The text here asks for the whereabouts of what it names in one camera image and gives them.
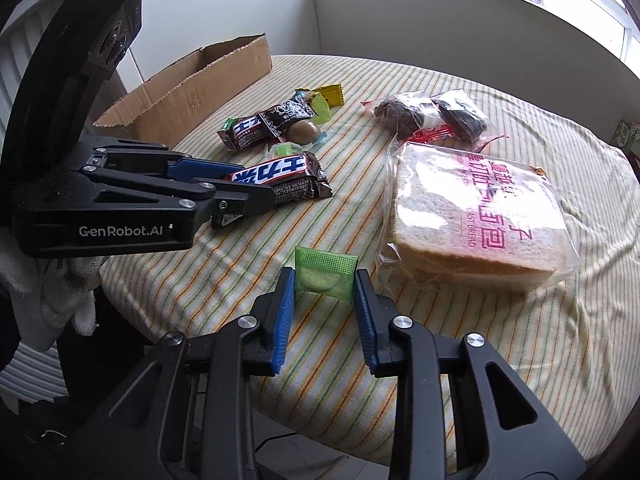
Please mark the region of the white gloved left hand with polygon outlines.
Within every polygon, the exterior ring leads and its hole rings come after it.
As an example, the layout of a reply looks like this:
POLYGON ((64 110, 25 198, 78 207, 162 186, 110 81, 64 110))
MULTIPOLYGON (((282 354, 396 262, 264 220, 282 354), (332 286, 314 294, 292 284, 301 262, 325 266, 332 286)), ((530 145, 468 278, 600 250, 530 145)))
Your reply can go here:
POLYGON ((17 329, 30 348, 46 352, 72 324, 81 336, 96 329, 94 290, 106 258, 35 259, 1 231, 1 284, 8 290, 17 329))

